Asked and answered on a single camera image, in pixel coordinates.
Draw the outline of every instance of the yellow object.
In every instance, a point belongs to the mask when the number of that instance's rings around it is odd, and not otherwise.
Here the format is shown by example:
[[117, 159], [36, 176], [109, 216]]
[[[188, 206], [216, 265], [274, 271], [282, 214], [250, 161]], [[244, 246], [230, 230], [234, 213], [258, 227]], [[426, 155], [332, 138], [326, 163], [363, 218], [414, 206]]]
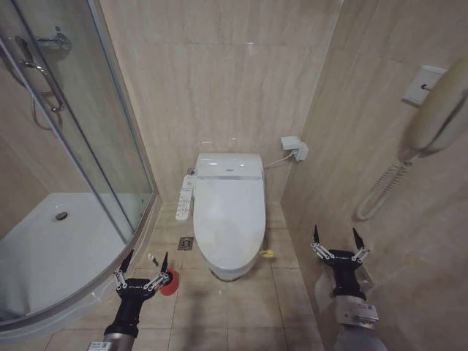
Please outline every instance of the yellow object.
[[275, 256], [273, 250], [260, 250], [260, 256], [265, 258], [272, 258]]

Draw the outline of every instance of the toilet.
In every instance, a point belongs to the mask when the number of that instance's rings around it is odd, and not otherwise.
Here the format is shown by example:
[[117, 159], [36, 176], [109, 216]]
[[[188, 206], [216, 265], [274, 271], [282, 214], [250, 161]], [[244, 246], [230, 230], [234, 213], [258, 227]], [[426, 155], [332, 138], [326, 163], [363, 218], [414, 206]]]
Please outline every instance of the toilet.
[[265, 187], [258, 154], [200, 154], [193, 225], [208, 267], [223, 281], [255, 264], [265, 235]]

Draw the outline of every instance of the beige tile floor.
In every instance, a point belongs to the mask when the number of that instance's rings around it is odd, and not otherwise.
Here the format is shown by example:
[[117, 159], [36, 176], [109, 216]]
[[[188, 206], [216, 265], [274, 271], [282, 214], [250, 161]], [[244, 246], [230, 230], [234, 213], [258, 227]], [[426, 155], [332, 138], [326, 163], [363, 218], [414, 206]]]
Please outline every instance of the beige tile floor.
[[[193, 228], [190, 220], [178, 223], [175, 211], [173, 204], [162, 207], [148, 252], [159, 259], [169, 252], [170, 267], [181, 275], [180, 286], [170, 297], [158, 294], [145, 302], [135, 351], [323, 350], [278, 203], [267, 209], [266, 239], [275, 258], [260, 257], [247, 275], [230, 283], [211, 274], [196, 244], [190, 252], [177, 251], [178, 239], [193, 236]], [[133, 275], [154, 273], [145, 254]], [[67, 329], [21, 345], [0, 345], [0, 351], [86, 351], [91, 341], [102, 339], [118, 302], [112, 294]]]

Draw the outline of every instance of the toilet base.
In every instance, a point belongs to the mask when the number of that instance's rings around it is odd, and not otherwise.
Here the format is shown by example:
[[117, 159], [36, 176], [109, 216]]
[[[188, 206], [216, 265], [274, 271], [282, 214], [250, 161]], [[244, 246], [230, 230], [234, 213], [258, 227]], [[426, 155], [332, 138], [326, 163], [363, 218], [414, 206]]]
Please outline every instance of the toilet base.
[[232, 282], [236, 279], [241, 278], [244, 274], [246, 274], [250, 269], [254, 266], [254, 264], [257, 262], [259, 255], [256, 254], [254, 258], [247, 263], [244, 267], [240, 267], [238, 269], [233, 269], [233, 270], [227, 270], [227, 269], [222, 269], [220, 267], [216, 267], [212, 265], [211, 263], [208, 263], [208, 267], [210, 268], [211, 273], [218, 278], [219, 280], [222, 280], [223, 282]]
[[222, 279], [222, 278], [219, 278], [211, 269], [210, 269], [210, 272], [211, 274], [213, 274], [215, 276], [216, 279], [224, 282], [224, 283], [230, 283], [230, 282], [235, 282], [236, 280], [240, 279], [241, 277], [238, 276], [237, 278], [234, 278], [234, 279], [231, 279], [231, 280], [226, 280], [226, 279]]

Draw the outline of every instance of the white power plug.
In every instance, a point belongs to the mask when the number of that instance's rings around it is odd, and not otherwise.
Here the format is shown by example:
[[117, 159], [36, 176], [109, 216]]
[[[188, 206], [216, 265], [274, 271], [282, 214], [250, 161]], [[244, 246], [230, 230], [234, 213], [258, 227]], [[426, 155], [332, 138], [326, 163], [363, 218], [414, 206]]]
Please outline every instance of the white power plug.
[[296, 161], [303, 161], [306, 159], [309, 148], [307, 148], [307, 145], [303, 143], [298, 137], [281, 137], [281, 144], [283, 150], [292, 150], [292, 154], [294, 155]]

